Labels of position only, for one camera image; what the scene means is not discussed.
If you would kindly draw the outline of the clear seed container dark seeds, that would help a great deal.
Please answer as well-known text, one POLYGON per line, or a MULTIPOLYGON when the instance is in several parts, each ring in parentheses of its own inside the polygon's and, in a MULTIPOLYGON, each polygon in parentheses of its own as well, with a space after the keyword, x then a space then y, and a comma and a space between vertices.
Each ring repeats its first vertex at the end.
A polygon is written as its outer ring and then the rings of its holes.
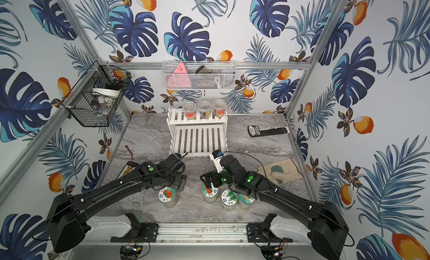
POLYGON ((212 117, 212 103, 208 101, 199 102, 197 109, 201 119, 209 120, 212 117))

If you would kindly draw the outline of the clear seed container front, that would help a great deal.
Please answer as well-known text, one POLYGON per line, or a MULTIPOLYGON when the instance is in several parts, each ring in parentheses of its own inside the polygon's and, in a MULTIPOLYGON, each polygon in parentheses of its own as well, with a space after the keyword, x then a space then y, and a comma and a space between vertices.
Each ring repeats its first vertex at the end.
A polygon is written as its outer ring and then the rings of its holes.
POLYGON ((182 107, 184 117, 187 120, 194 120, 197 114, 197 105, 194 102, 188 102, 182 107))

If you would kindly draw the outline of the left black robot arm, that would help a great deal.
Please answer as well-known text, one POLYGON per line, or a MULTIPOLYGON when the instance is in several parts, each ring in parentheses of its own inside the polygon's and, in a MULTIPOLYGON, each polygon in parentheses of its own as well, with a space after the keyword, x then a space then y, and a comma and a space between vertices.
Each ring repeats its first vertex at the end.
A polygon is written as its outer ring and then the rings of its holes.
POLYGON ((185 171, 182 159, 182 155, 175 153, 158 164, 146 161, 124 177, 90 192, 55 197, 46 219, 53 251, 63 253, 79 245, 91 230, 87 221, 106 207, 143 190, 170 187, 181 180, 185 171))

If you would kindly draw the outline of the clear seed container red label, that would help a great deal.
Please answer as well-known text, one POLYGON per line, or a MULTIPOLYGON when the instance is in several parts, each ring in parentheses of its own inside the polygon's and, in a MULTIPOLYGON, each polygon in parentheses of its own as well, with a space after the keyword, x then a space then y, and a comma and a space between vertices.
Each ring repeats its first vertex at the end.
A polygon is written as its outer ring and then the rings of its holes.
POLYGON ((221 99, 217 99, 212 103, 212 108, 213 108, 213 112, 214 115, 218 118, 222 118, 225 116, 226 114, 226 102, 221 100, 221 99))

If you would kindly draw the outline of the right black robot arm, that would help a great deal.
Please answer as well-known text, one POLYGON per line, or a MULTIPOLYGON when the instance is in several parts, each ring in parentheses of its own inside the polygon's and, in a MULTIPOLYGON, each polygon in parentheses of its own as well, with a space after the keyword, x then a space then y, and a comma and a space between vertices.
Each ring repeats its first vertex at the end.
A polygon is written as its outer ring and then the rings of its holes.
POLYGON ((220 170, 200 176, 206 187, 228 185, 230 190, 257 198, 288 213, 309 229, 311 245, 327 260, 338 260, 349 234, 349 227, 335 204, 318 203, 291 193, 257 172, 247 171, 231 155, 219 161, 220 170))

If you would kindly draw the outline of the white slatted wooden shelf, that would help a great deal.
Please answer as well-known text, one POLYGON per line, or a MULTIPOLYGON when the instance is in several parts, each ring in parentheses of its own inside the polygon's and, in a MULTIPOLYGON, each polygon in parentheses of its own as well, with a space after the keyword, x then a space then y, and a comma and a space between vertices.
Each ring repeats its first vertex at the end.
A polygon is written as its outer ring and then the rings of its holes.
POLYGON ((181 109, 168 110, 167 123, 172 136, 172 154, 187 154, 189 157, 208 157, 213 151, 227 150, 228 117, 188 120, 181 109))

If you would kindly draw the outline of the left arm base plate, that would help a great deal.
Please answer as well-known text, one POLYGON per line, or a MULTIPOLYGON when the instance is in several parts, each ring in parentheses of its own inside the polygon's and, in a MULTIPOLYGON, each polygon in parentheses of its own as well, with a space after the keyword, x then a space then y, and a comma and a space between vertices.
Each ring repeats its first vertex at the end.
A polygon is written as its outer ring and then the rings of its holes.
POLYGON ((126 213, 125 216, 131 222, 131 230, 120 237, 112 236, 111 243, 155 243, 159 233, 159 224, 141 223, 133 213, 126 213))

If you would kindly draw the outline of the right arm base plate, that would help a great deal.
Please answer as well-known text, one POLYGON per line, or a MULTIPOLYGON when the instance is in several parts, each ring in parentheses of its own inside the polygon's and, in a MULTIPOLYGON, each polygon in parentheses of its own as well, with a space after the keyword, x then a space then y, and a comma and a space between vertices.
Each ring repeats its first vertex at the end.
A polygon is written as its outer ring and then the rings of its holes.
POLYGON ((249 243, 275 243, 281 242, 284 239, 291 243, 291 238, 279 238, 271 230, 270 226, 276 214, 268 214, 262 223, 248 223, 246 226, 247 230, 247 241, 249 243))

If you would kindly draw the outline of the jar with tomato lid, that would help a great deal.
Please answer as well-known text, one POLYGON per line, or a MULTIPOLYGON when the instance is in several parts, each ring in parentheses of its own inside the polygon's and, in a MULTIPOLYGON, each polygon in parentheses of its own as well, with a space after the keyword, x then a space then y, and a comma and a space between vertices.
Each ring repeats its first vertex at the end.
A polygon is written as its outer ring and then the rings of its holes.
POLYGON ((172 187, 164 187, 159 190, 159 201, 166 208, 172 208, 176 206, 179 200, 179 196, 176 190, 172 187))

